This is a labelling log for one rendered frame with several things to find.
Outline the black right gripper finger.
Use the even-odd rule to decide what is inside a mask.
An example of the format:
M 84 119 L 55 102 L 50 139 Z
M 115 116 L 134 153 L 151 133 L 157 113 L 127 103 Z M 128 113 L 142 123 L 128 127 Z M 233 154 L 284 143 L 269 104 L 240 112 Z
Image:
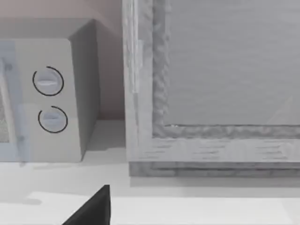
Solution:
M 110 225 L 110 185 L 103 185 L 62 225 Z

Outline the pale microwave oven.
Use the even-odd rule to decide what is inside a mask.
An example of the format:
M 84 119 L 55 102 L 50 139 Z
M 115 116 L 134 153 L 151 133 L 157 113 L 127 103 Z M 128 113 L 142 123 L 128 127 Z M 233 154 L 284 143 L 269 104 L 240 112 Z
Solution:
M 81 161 L 99 113 L 98 44 L 94 20 L 85 18 L 0 18 L 0 39 L 12 40 L 21 74 L 28 123 L 28 162 Z M 53 94 L 35 84 L 37 72 L 57 76 Z M 47 129 L 43 111 L 63 116 Z

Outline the pale round microwave knob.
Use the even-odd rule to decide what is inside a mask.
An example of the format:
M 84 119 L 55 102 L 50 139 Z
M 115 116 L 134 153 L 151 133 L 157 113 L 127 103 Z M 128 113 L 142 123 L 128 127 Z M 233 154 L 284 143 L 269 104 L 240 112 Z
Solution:
M 56 111 L 43 111 L 41 122 L 47 129 L 59 129 L 63 125 L 63 116 Z
M 53 94 L 58 87 L 58 79 L 51 71 L 44 70 L 37 72 L 35 76 L 37 88 L 45 94 Z

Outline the pale blue microwave door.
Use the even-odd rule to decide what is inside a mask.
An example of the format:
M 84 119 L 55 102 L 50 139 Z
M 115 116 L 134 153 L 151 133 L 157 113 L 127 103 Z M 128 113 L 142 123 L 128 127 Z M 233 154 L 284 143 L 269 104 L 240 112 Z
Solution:
M 28 123 L 16 47 L 14 41 L 0 39 L 0 162 L 23 165 L 29 158 Z

